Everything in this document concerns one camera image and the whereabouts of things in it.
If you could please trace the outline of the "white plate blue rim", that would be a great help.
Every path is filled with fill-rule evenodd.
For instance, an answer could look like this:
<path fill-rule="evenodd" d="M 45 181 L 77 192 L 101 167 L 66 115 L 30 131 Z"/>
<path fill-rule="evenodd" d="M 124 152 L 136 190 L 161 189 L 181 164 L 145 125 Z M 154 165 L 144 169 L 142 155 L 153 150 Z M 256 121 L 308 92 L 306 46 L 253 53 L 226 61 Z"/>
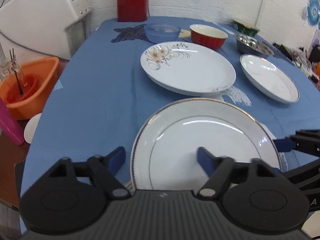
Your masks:
<path fill-rule="evenodd" d="M 161 108 L 139 130 L 131 152 L 133 187 L 197 191 L 208 178 L 197 162 L 200 147 L 240 163 L 259 158 L 282 167 L 271 137 L 255 118 L 230 103 L 191 98 Z"/>

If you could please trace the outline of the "white plate silver rim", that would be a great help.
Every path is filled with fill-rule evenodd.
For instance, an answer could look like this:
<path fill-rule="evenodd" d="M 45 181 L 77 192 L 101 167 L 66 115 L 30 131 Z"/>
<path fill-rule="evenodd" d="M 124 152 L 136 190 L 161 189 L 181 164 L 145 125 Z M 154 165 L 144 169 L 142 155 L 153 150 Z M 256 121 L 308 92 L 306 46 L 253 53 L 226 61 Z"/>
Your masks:
<path fill-rule="evenodd" d="M 282 103 L 299 100 L 295 83 L 278 67 L 265 58 L 244 54 L 240 57 L 242 71 L 263 94 Z"/>

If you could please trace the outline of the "white floral plate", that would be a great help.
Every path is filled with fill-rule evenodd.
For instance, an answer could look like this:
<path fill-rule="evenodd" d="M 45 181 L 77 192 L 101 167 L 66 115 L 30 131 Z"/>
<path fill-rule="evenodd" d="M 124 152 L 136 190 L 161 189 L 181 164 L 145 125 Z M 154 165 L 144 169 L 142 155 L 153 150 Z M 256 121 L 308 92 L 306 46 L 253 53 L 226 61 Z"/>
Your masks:
<path fill-rule="evenodd" d="M 211 97 L 235 83 L 232 64 L 219 53 L 188 42 L 164 42 L 140 57 L 147 76 L 159 86 L 188 96 Z"/>

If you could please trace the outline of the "stainless steel bowl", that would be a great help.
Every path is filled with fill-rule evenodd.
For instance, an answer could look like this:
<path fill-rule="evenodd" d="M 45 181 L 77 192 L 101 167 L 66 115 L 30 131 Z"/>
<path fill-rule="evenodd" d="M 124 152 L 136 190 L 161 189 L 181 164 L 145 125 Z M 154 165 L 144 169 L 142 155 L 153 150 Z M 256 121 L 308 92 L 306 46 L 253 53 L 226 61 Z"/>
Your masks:
<path fill-rule="evenodd" d="M 242 54 L 252 54 L 259 57 L 267 58 L 273 56 L 274 52 L 271 48 L 262 42 L 257 41 L 245 34 L 235 34 L 236 46 Z"/>

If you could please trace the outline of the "red bowl white inside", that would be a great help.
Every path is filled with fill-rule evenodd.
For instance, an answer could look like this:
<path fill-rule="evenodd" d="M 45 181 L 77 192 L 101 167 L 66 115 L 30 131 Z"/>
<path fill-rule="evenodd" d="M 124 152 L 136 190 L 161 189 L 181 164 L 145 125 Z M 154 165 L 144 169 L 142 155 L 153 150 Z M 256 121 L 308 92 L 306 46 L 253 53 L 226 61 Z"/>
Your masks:
<path fill-rule="evenodd" d="M 193 43 L 212 50 L 220 49 L 228 38 L 227 33 L 224 31 L 208 25 L 192 24 L 189 29 Z"/>

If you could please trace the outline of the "white small dish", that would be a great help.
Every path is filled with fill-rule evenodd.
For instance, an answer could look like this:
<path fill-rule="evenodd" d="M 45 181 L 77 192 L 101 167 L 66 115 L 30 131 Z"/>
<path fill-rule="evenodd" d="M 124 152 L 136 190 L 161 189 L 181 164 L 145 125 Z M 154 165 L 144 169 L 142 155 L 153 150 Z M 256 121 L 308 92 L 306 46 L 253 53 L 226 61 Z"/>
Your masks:
<path fill-rule="evenodd" d="M 38 126 L 39 120 L 41 118 L 42 113 L 36 114 L 33 116 L 25 126 L 24 129 L 24 139 L 27 143 L 31 144 L 32 139 L 34 137 L 36 128 Z"/>

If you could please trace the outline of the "brown side table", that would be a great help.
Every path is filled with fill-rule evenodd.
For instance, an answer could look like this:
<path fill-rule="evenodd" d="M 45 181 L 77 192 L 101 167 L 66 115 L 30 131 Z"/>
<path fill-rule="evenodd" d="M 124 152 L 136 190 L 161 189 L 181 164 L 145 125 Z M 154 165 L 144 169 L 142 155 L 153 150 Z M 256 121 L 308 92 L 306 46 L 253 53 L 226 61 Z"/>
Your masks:
<path fill-rule="evenodd" d="M 18 210 L 19 194 L 17 192 L 15 165 L 23 162 L 30 145 L 24 142 L 17 146 L 4 133 L 1 133 L 1 203 Z"/>

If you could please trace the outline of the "orange plastic basin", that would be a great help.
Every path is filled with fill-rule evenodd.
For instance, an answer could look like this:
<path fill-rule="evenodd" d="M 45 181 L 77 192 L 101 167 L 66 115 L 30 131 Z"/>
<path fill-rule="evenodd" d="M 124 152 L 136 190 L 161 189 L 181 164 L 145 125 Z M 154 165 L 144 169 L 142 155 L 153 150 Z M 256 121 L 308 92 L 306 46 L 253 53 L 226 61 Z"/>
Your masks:
<path fill-rule="evenodd" d="M 43 111 L 57 80 L 59 59 L 45 57 L 22 64 L 28 92 L 20 96 L 14 74 L 1 82 L 1 99 L 16 120 L 31 119 Z"/>

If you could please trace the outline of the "pink bottle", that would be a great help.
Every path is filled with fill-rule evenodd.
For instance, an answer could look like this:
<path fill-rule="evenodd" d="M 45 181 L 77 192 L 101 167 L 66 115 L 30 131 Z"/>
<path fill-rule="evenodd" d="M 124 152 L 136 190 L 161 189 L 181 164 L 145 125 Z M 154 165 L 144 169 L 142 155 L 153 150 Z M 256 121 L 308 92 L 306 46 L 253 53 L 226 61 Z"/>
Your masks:
<path fill-rule="evenodd" d="M 1 100 L 0 105 L 0 123 L 2 132 L 4 132 L 13 143 L 18 146 L 24 143 L 23 130 L 19 123 L 10 114 L 3 100 Z"/>

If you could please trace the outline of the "green patterned bowl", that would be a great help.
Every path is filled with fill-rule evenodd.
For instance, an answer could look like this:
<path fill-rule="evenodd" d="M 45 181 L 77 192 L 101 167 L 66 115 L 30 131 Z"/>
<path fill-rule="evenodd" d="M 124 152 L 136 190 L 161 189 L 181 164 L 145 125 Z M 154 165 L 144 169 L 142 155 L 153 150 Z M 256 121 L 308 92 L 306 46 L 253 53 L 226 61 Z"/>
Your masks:
<path fill-rule="evenodd" d="M 233 27 L 238 32 L 251 37 L 255 37 L 260 31 L 257 27 L 253 27 L 248 23 L 244 23 L 236 19 L 233 19 Z"/>

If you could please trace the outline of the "glass bottle with sticks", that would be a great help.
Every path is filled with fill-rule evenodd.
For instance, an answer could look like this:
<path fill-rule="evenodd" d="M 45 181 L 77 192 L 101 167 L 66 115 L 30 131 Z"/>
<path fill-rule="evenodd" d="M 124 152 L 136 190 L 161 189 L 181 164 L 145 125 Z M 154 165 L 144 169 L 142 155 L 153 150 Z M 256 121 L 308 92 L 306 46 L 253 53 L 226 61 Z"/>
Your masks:
<path fill-rule="evenodd" d="M 8 82 L 9 88 L 17 88 L 19 96 L 27 92 L 28 81 L 17 63 L 14 48 L 9 50 L 10 57 L 1 64 L 2 76 Z"/>

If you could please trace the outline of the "blue paper fan decoration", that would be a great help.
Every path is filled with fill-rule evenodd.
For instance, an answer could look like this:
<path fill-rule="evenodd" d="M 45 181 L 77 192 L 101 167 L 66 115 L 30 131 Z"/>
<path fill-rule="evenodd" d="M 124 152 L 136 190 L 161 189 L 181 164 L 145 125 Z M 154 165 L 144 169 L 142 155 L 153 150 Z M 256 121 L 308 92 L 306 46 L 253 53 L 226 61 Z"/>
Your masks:
<path fill-rule="evenodd" d="M 319 0 L 308 0 L 305 8 L 302 12 L 302 20 L 307 21 L 312 27 L 319 29 L 320 19 L 320 1 Z"/>

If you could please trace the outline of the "blue plastic bowl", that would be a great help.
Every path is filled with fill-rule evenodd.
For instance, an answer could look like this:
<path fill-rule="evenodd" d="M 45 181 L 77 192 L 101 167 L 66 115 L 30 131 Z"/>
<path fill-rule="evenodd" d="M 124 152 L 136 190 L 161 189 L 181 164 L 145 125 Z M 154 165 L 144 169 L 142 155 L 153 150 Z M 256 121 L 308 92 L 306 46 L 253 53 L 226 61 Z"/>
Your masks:
<path fill-rule="evenodd" d="M 164 23 L 151 23 L 144 26 L 146 37 L 155 44 L 176 41 L 181 28 Z"/>

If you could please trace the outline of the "white machine with screen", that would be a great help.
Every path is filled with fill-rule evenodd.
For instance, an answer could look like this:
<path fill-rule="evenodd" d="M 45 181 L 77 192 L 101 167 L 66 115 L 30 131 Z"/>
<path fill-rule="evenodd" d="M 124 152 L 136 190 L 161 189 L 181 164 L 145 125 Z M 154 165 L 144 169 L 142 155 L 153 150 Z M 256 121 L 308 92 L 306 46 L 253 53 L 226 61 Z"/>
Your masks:
<path fill-rule="evenodd" d="M 19 63 L 45 56 L 68 61 L 86 38 L 90 0 L 1 0 L 1 51 Z"/>

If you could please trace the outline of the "red thermos jug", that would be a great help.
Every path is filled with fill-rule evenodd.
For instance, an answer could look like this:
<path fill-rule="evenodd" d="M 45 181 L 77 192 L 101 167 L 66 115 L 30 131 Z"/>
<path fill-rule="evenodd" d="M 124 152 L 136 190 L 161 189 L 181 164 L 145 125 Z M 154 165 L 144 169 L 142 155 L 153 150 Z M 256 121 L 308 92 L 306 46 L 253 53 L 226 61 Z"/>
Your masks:
<path fill-rule="evenodd" d="M 143 22 L 148 18 L 148 0 L 117 0 L 118 22 Z"/>

